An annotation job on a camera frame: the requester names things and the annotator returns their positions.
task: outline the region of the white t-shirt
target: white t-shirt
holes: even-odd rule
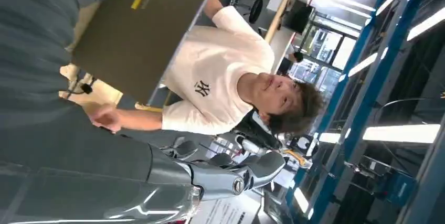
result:
[[[291,55],[291,54],[293,54],[293,53],[295,53],[295,52],[296,52],[296,50],[295,50],[295,48],[293,47],[293,45],[289,45],[289,47],[288,47],[287,50],[286,50],[286,56]]]
[[[235,8],[221,9],[213,22],[218,28],[195,26],[188,33],[164,76],[165,85],[184,99],[164,108],[164,130],[232,130],[252,110],[238,95],[239,78],[271,71],[271,47]]]

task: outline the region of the young man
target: young man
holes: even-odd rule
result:
[[[195,26],[169,67],[165,84],[183,101],[162,113],[104,105],[89,116],[96,126],[118,131],[176,130],[221,134],[256,108],[273,132],[303,132],[321,106],[309,84],[270,74],[269,44],[235,10],[208,0],[204,13],[217,28]]]

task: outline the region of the desk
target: desk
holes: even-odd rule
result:
[[[273,36],[278,30],[278,27],[281,23],[281,16],[283,15],[284,11],[286,10],[286,6],[289,0],[282,0],[280,6],[278,7],[277,12],[275,13],[275,16],[272,20],[272,23],[269,26],[269,29],[267,30],[266,36],[264,39],[270,44],[272,42]]]
[[[295,33],[285,27],[281,27],[278,30],[281,24],[281,18],[283,16],[284,11],[286,10],[287,3],[289,0],[282,0],[280,6],[278,7],[277,12],[272,20],[272,23],[269,26],[269,29],[266,33],[264,39],[270,44],[272,50],[275,54],[275,60],[273,62],[271,73],[276,73],[278,70],[281,61],[285,56],[285,52],[292,42],[292,39]]]
[[[104,0],[74,49],[73,63],[143,104],[206,0]]]

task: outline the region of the hand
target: hand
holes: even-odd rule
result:
[[[121,130],[119,110],[110,104],[100,105],[88,113],[88,117],[94,126],[104,127],[113,133]]]

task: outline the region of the gray sleeve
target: gray sleeve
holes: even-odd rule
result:
[[[91,173],[146,176],[125,169],[150,157],[148,145],[123,140],[122,146],[117,136],[92,126],[80,106],[58,96],[67,88],[59,69],[71,60],[65,46],[73,41],[79,8],[94,1],[0,0],[0,161],[88,169],[89,158],[96,167]]]

